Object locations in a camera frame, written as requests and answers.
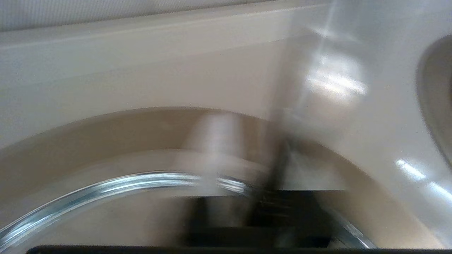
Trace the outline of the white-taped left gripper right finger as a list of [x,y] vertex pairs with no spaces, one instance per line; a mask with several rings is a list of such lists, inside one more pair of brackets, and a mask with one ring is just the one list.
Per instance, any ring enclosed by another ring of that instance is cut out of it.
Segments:
[[288,141],[278,146],[263,186],[254,193],[247,225],[269,231],[271,247],[328,247],[334,232],[332,219],[315,193],[282,189],[292,147]]

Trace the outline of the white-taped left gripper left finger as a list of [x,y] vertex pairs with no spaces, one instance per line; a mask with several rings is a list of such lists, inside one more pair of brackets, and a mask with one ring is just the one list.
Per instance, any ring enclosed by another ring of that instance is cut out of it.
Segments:
[[225,231],[229,237],[245,224],[249,202],[219,185],[220,179],[242,181],[252,172],[244,159],[242,120],[232,113],[208,114],[190,136],[188,145],[195,153],[188,164],[198,170],[200,182],[184,195],[179,209],[184,247],[220,245],[217,236]]

